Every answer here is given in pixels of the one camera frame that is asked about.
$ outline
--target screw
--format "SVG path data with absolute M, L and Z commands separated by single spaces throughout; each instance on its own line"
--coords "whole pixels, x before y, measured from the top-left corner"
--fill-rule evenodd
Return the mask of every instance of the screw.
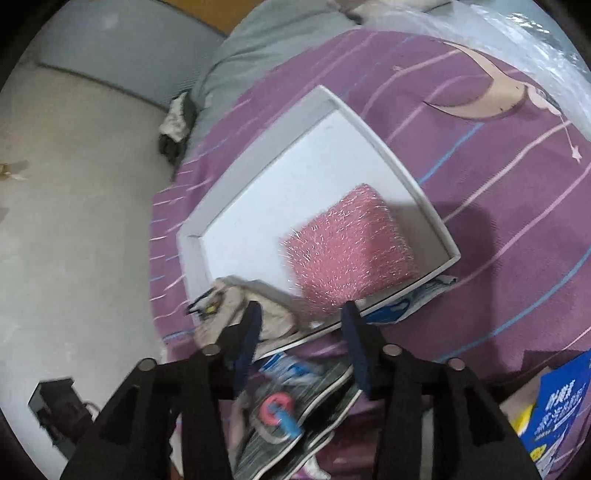
M 466 368 L 466 364 L 459 358 L 450 358 L 447 361 L 450 368 L 453 368 L 456 372 L 461 372 Z
M 388 345 L 384 345 L 382 352 L 388 356 L 398 356 L 402 353 L 402 347 L 396 345 L 395 343 L 389 343 Z
M 156 366 L 156 360 L 153 358 L 144 358 L 140 363 L 138 363 L 138 368 L 142 372 L 149 372 Z
M 217 355 L 221 351 L 222 350 L 220 349 L 220 347 L 218 347 L 215 343 L 210 343 L 209 345 L 204 346 L 203 349 L 201 350 L 201 352 L 205 356 L 214 356 L 214 355 Z

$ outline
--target moon pattern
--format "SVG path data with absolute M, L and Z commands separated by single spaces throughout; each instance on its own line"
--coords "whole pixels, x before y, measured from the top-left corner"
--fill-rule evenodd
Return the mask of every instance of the moon pattern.
M 442 106 L 433 103 L 428 105 L 449 115 L 461 118 L 490 118 L 508 112 L 521 103 L 526 92 L 526 85 L 512 79 L 499 69 L 484 55 L 463 45 L 444 42 L 457 48 L 474 60 L 492 78 L 491 86 L 479 99 L 464 105 Z

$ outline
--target pink sponge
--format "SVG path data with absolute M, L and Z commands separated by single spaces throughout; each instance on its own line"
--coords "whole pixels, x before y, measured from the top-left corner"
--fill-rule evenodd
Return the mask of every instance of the pink sponge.
M 282 242 L 311 314 L 335 312 L 417 276 L 413 254 L 388 206 L 361 184 Z

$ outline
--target purple bedsheet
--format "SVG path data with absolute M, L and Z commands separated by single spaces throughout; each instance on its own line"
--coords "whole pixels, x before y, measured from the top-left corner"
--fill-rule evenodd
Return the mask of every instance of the purple bedsheet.
M 491 60 L 512 78 L 534 84 Z M 590 145 L 566 119 L 527 97 L 480 121 L 425 103 L 466 104 L 491 81 L 468 55 L 439 40 L 353 30 L 256 82 L 193 151 L 176 183 L 154 198 L 151 304 L 170 359 L 195 349 L 193 324 L 184 315 L 190 299 L 178 259 L 179 227 L 232 161 L 319 84 L 346 101 L 396 153 L 462 253 L 449 272 L 460 278 L 454 290 L 385 327 L 388 339 L 425 359 L 461 356 L 482 378 L 509 386 L 591 348 Z M 307 357 L 339 351 L 338 332 L 297 349 Z M 584 438 L 590 401 L 588 396 L 551 480 Z

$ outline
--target white cardboard box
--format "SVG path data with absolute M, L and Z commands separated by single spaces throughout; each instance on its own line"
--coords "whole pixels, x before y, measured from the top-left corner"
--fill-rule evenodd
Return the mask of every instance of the white cardboard box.
M 400 160 L 353 110 L 319 86 L 234 161 L 179 230 L 189 298 L 228 276 L 262 282 L 284 299 L 297 295 L 280 240 L 361 183 L 390 206 L 420 270 L 414 281 L 359 300 L 362 314 L 396 301 L 459 260 L 447 228 Z M 271 342 L 257 356 L 339 326 L 333 316 L 310 332 Z

